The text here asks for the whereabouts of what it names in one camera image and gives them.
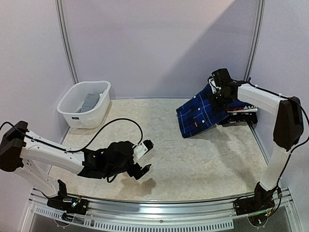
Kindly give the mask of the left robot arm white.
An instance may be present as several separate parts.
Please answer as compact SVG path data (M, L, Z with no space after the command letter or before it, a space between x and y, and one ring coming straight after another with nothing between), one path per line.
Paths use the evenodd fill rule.
M72 205L67 196L66 185L39 167L36 162L56 166L77 176L90 179L105 179L112 182L118 174L127 173L136 180L143 177L150 165L141 167L138 160L153 149L151 140L113 142L98 150L73 149L46 140L28 130L28 123L15 125L4 122L11 128L4 133L0 143L0 169L12 172L27 180L62 210Z

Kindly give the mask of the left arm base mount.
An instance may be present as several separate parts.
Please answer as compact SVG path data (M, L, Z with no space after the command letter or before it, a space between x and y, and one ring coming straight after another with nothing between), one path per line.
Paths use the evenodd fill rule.
M89 200L78 196L71 197L67 194L66 184L60 179L57 181L59 190L55 197L47 197L47 206L62 210L61 219L73 222L75 214L85 216L88 211Z

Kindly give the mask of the blue plaid shirt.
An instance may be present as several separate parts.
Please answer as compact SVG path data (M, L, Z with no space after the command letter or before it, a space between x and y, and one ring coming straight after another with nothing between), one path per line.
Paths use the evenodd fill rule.
M183 138L195 136L228 117L223 107L213 108L209 95L212 89L207 84L199 93L176 109L178 124Z

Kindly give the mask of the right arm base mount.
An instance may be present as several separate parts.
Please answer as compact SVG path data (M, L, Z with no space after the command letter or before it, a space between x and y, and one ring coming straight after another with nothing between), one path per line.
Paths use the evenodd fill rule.
M255 227L264 226L268 218L277 212L281 205L282 190L279 186L266 191L258 182L252 197L238 197L233 201L237 216L248 215L248 221Z

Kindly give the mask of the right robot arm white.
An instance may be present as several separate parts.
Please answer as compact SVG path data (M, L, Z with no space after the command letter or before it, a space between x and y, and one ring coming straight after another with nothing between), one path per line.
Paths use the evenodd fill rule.
M249 103L275 117L273 127L273 152L259 186L264 191L274 190L278 185L288 158L299 144L304 131L302 106L297 97L262 89L250 82L233 80L226 68L212 72L208 78L214 107L232 103L234 100Z

